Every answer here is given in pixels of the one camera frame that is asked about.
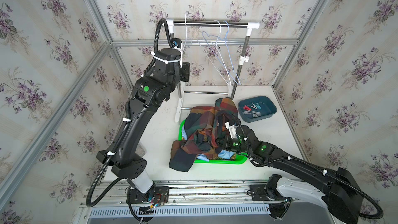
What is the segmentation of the red clothespin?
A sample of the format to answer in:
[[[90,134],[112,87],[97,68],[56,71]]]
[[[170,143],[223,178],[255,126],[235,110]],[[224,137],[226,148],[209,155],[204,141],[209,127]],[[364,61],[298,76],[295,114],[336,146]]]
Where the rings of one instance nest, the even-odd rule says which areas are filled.
[[[251,112],[252,111],[252,109],[250,107],[246,106],[246,105],[243,107],[243,110],[245,112]]]

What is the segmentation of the white hanger of dark shirt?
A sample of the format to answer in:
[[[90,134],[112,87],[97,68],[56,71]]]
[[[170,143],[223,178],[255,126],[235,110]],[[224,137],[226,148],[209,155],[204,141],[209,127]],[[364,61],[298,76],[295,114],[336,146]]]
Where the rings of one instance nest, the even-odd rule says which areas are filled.
[[[188,24],[187,24],[188,14],[189,14],[188,11],[186,11],[184,14],[185,39],[184,39],[184,45],[182,48],[183,55],[185,55],[185,53],[186,53],[186,47],[187,47],[187,41],[188,41]]]

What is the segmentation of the light blue shirt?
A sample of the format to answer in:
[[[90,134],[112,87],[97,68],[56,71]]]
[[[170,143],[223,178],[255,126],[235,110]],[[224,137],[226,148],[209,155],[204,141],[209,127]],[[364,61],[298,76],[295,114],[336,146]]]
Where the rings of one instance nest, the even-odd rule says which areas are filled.
[[[181,126],[181,129],[180,129],[180,140],[183,140],[183,141],[187,141],[188,140],[188,136],[187,136],[187,134],[186,134],[186,132],[184,130],[183,125]],[[234,152],[222,150],[219,153],[219,156],[217,158],[215,158],[215,159],[210,160],[205,155],[200,154],[200,155],[197,156],[195,161],[196,162],[200,161],[200,162],[209,163],[209,162],[213,162],[215,160],[231,160],[231,159],[234,160],[235,157],[236,157],[236,154]]]

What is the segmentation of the dark plaid shirt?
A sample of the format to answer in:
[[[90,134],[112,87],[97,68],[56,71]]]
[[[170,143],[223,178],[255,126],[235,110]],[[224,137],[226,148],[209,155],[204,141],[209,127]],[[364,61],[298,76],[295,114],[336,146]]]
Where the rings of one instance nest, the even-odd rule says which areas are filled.
[[[230,137],[225,123],[235,125],[237,117],[237,107],[229,97],[217,99],[214,106],[192,108],[183,126],[188,140],[173,142],[169,168],[188,172],[200,154],[210,160],[217,158],[223,150],[217,139]]]

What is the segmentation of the white hanger of blue shirt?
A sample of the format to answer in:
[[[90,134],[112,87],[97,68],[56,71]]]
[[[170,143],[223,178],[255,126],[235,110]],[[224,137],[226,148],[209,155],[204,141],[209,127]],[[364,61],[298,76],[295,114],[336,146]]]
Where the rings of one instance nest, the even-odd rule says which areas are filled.
[[[229,34],[229,30],[230,30],[229,24],[226,21],[224,21],[224,23],[227,25],[227,31],[226,31],[226,33],[224,35],[224,38],[221,38],[221,32],[222,32],[221,22],[219,20],[213,20],[213,22],[218,23],[218,26],[219,26],[219,29],[220,29],[219,30],[219,34],[218,34],[218,36],[216,38],[216,42],[213,43],[211,41],[208,41],[208,39],[205,37],[204,34],[206,34],[207,36],[213,36],[213,35],[209,35],[206,31],[202,31],[202,37],[203,37],[203,40],[205,41],[205,45],[204,46],[212,46],[212,47],[215,48],[216,58],[217,58],[218,62],[220,63],[220,65],[222,65],[222,67],[224,68],[228,79],[226,79],[225,76],[222,75],[222,73],[220,71],[217,71],[217,72],[222,77],[222,79],[226,82],[227,86],[232,86],[230,72],[229,72],[229,70],[227,68],[227,65],[226,65],[226,63],[225,63],[225,61],[223,59],[223,56],[222,56],[221,51],[220,51],[219,46],[218,46],[218,41],[221,40],[228,47],[227,40],[228,40],[228,34]]]

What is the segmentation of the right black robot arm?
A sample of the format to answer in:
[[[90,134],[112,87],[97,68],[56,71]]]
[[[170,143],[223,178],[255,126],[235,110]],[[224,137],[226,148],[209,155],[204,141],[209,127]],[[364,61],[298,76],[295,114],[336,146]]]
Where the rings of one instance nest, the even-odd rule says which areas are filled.
[[[264,186],[271,200],[296,198],[312,202],[345,224],[356,224],[359,218],[383,218],[379,203],[363,192],[344,168],[323,168],[295,157],[274,144],[260,141],[246,125],[217,128],[215,142],[223,150],[243,152],[254,167],[275,168],[302,181],[300,185],[284,183],[281,175],[273,174]]]

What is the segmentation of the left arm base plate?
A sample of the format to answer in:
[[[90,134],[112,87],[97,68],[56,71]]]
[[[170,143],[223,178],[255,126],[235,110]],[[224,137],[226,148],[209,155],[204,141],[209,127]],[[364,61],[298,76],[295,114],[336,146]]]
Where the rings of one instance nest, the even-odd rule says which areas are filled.
[[[170,196],[170,187],[152,187],[147,193],[141,193],[138,189],[127,188],[126,195],[130,198],[131,204],[145,204],[153,207],[163,206],[168,203]]]

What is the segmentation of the light blue wire hanger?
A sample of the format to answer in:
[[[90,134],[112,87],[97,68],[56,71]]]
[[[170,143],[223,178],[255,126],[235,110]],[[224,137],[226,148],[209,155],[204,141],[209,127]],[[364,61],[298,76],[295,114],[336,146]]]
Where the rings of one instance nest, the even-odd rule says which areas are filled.
[[[213,43],[216,42],[216,38],[218,36],[218,35],[213,35],[213,34],[209,34],[209,35],[213,35],[213,36],[207,36],[206,34],[204,34],[204,35],[208,39],[208,41],[211,41]],[[218,41],[218,46],[219,46],[219,49],[220,49],[221,54],[223,56],[223,59],[224,59],[226,65],[227,65],[227,68],[228,68],[228,70],[230,72],[232,85],[233,84],[241,85],[240,77],[237,75],[237,71],[236,71],[235,66],[233,64],[233,60],[232,60],[232,56],[231,56],[231,53],[230,53],[229,46],[227,47],[226,44],[224,44],[224,42],[221,41],[221,40]],[[228,79],[224,68],[222,67],[222,65],[220,65],[220,63],[218,62],[218,60],[216,58],[215,48],[212,47],[212,46],[205,46],[205,54],[206,54],[206,58],[208,59],[210,64],[217,71],[220,71],[222,73],[222,75],[225,76],[226,79]]]

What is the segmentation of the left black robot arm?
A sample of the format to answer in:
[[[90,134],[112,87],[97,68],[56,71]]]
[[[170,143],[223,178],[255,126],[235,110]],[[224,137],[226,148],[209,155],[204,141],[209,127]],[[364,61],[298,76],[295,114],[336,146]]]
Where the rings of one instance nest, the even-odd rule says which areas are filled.
[[[97,205],[123,179],[130,185],[129,196],[136,190],[143,202],[147,202],[154,195],[155,184],[146,172],[147,161],[136,150],[148,123],[162,103],[170,99],[180,82],[189,81],[190,66],[181,60],[181,40],[170,32],[169,25],[173,23],[164,18],[157,23],[152,60],[125,103],[125,117],[118,136],[106,150],[100,150],[96,155],[102,167],[88,191],[87,207]],[[108,168],[117,178],[94,199],[95,188]]]

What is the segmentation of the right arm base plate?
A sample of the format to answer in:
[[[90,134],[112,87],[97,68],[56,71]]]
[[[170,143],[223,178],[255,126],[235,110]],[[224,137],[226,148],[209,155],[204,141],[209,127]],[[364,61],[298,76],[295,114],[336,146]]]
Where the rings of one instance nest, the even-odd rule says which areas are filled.
[[[254,184],[249,186],[249,190],[246,192],[251,197],[252,201],[276,201],[276,197],[272,196],[266,191],[265,184]]]

